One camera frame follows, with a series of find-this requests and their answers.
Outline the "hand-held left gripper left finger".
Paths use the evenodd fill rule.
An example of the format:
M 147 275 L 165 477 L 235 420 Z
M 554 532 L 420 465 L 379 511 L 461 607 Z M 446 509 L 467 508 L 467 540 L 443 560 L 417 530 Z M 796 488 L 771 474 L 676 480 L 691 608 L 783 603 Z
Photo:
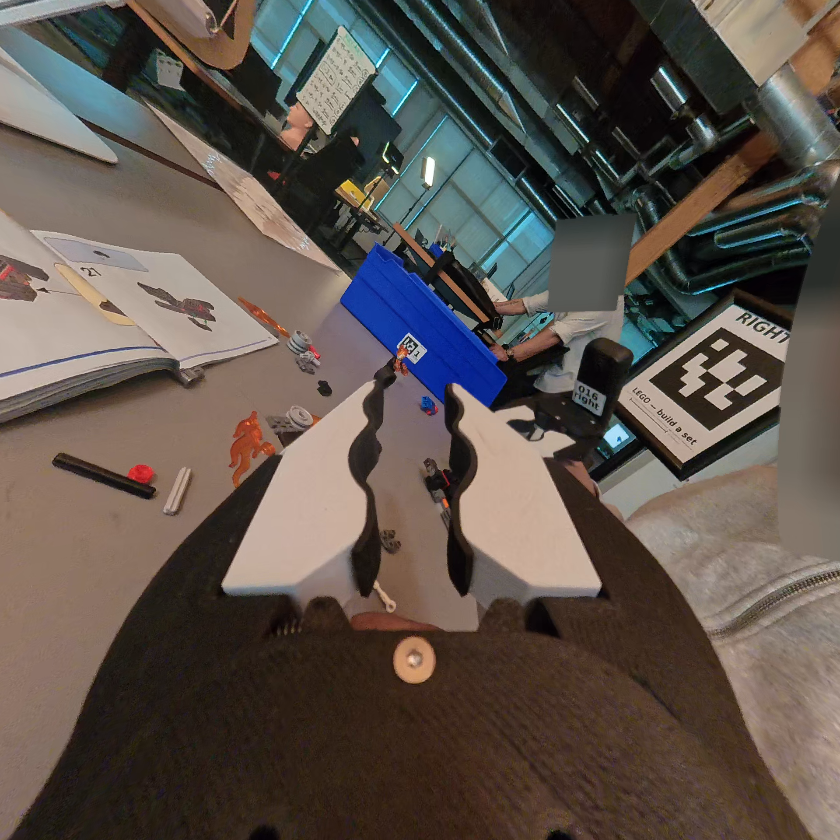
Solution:
M 373 592 L 382 543 L 369 478 L 393 383 L 364 383 L 283 451 L 223 579 L 226 595 L 287 595 L 304 609 Z

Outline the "black red lego assembly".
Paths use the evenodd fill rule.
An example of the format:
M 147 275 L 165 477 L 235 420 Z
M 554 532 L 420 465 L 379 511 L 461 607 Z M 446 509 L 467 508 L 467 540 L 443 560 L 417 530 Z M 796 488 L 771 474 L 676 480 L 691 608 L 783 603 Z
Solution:
M 449 500 L 453 492 L 449 473 L 446 469 L 439 468 L 432 458 L 426 458 L 421 463 L 420 473 L 429 496 L 438 508 L 442 522 L 448 528 L 451 520 Z

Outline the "light grey lego bar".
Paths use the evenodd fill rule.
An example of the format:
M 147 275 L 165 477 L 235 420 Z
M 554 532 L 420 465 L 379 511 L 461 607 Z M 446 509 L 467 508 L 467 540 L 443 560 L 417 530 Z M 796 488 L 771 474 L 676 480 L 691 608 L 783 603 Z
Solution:
M 174 516 L 180 512 L 192 476 L 193 472 L 190 467 L 180 469 L 163 507 L 165 516 Z

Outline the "long black lego bar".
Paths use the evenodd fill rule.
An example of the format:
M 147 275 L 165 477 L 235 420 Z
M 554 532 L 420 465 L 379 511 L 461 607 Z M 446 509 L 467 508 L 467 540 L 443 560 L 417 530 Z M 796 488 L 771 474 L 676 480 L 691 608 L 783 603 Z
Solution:
M 73 475 L 92 480 L 105 487 L 120 490 L 134 497 L 148 500 L 156 495 L 156 488 L 151 484 L 129 478 L 73 455 L 58 453 L 52 459 L 52 465 Z

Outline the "lego instruction booklet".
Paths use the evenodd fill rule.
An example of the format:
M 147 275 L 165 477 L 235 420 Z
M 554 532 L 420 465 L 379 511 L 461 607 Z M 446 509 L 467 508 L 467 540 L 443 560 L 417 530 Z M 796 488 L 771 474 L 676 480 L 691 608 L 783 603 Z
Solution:
M 181 255 L 1 215 L 3 424 L 153 371 L 182 377 L 278 338 Z

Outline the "orange transparent flame piece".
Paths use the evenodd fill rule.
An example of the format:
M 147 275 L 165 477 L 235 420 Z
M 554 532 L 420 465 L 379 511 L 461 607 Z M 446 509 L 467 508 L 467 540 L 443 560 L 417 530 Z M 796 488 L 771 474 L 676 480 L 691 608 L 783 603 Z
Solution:
M 257 411 L 252 411 L 238 422 L 233 439 L 229 449 L 228 467 L 233 470 L 234 488 L 238 488 L 241 480 L 250 471 L 252 461 L 261 455 L 272 456 L 276 453 L 276 449 L 272 443 L 264 439 Z

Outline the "grey wheel hub on plate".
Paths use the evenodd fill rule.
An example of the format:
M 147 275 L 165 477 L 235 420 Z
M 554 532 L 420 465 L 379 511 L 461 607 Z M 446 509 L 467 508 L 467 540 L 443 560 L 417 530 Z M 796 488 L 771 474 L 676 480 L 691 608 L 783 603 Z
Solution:
M 285 414 L 266 416 L 268 426 L 278 435 L 304 433 L 320 419 L 320 416 L 312 415 L 305 408 L 297 405 L 292 406 Z

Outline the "black office chair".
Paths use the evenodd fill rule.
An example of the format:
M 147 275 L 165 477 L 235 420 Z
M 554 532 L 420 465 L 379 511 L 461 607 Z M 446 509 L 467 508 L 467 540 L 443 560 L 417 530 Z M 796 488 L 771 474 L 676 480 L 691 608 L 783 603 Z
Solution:
M 480 282 L 463 267 L 451 251 L 443 251 L 421 279 L 456 312 L 478 321 L 491 331 L 501 328 L 502 318 L 494 301 Z

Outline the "blue plastic bin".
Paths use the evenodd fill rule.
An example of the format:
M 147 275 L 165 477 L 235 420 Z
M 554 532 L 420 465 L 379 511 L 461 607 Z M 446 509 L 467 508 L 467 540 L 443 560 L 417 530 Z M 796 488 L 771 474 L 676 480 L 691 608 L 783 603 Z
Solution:
M 341 297 L 342 305 L 442 400 L 458 384 L 490 406 L 507 377 L 496 357 L 390 250 L 374 245 Z

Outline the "orange transparent blade piece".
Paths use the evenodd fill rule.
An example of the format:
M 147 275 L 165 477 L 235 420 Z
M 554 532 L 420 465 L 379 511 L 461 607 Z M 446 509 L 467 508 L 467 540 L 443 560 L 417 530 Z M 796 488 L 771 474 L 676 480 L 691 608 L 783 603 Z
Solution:
M 238 297 L 238 303 L 257 321 L 266 326 L 269 330 L 281 336 L 282 338 L 290 338 L 291 334 L 282 327 L 277 320 L 273 319 L 264 309 L 247 301 L 243 297 Z

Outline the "person's grey zip hoodie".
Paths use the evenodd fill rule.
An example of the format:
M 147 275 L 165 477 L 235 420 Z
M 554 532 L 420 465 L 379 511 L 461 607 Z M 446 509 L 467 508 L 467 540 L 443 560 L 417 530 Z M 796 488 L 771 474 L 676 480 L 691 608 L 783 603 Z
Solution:
M 808 833 L 838 839 L 838 561 L 783 546 L 777 465 L 688 482 L 626 525 L 699 619 Z

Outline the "large white printed sheet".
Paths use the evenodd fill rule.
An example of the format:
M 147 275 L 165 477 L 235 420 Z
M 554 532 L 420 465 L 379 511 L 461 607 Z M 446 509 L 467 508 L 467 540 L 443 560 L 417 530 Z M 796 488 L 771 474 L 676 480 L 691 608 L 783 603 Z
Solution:
M 318 247 L 254 176 L 226 155 L 187 131 L 149 101 L 143 104 L 169 130 L 196 163 L 210 176 L 260 233 L 316 264 L 342 274 L 341 268 Z

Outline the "white printed chart board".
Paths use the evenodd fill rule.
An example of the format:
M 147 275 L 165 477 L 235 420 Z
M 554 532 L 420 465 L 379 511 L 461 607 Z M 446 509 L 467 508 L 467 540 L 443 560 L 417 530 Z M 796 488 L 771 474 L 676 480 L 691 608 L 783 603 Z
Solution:
M 339 26 L 310 76 L 298 90 L 297 103 L 315 126 L 330 135 L 375 74 L 374 62 L 352 34 L 344 26 Z

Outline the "white flat board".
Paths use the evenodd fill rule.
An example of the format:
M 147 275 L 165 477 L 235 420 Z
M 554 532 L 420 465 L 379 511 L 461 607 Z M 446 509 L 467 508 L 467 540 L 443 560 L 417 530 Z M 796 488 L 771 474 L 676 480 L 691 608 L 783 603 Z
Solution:
M 63 103 L 1 49 L 1 124 L 116 165 L 118 156 Z

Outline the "silver ventilation duct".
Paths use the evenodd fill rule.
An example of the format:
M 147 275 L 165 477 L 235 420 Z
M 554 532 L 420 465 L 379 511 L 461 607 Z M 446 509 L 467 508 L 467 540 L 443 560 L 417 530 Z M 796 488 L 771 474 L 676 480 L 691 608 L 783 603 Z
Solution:
M 838 159 L 839 132 L 790 63 L 784 63 L 742 104 L 793 170 Z

